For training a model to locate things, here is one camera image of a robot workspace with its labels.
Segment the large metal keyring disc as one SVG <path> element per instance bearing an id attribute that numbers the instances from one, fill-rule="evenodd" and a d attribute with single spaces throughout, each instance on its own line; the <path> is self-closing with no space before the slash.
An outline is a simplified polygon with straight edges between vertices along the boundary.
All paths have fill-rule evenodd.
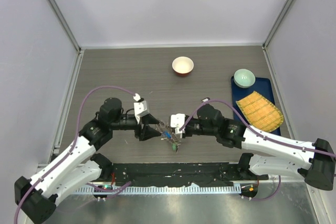
<path id="1" fill-rule="evenodd" d="M 178 148 L 181 145 L 181 140 L 175 135 L 174 130 L 169 126 L 169 124 L 159 120 L 155 129 L 161 133 L 161 139 L 169 142 L 172 145 L 172 150 L 177 153 L 179 150 Z"/>

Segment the blue tag key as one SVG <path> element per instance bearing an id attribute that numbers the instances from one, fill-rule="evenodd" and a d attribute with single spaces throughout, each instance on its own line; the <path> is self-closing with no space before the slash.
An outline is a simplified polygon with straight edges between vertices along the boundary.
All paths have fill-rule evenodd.
<path id="1" fill-rule="evenodd" d="M 166 139 L 170 139 L 170 140 L 172 139 L 172 135 L 169 132 L 166 132 L 166 131 L 164 131 L 162 133 L 162 136 Z"/>

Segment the green tag key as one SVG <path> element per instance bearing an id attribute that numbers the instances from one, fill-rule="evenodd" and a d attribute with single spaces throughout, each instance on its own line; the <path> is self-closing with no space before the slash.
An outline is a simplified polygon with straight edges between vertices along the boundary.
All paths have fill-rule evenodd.
<path id="1" fill-rule="evenodd" d="M 173 149 L 173 151 L 177 152 L 177 145 L 176 145 L 176 144 L 173 144 L 173 145 L 172 145 L 172 149 Z"/>

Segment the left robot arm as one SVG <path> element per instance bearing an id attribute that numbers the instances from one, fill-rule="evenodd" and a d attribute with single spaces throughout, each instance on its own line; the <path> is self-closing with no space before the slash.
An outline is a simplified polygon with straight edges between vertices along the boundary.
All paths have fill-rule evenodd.
<path id="1" fill-rule="evenodd" d="M 32 223 L 44 223 L 73 190 L 92 180 L 107 181 L 112 163 L 97 151 L 112 139 L 114 131 L 131 130 L 140 141 L 160 136 L 152 127 L 159 120 L 150 114 L 147 102 L 138 94 L 133 98 L 132 114 L 123 109 L 120 99 L 106 99 L 61 154 L 30 178 L 15 181 L 15 218 L 22 211 Z"/>

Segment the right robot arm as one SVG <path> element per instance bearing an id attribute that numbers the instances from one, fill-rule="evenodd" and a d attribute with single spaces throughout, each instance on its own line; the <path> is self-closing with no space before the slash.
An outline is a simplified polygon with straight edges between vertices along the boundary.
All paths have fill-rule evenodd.
<path id="1" fill-rule="evenodd" d="M 333 189 L 335 153 L 328 141 L 291 140 L 259 130 L 246 123 L 227 119 L 210 104 L 198 108 L 197 117 L 185 114 L 171 115 L 170 126 L 181 138 L 192 135 L 214 136 L 219 144 L 268 154 L 262 157 L 244 154 L 237 173 L 242 179 L 254 175 L 303 177 L 317 189 Z"/>

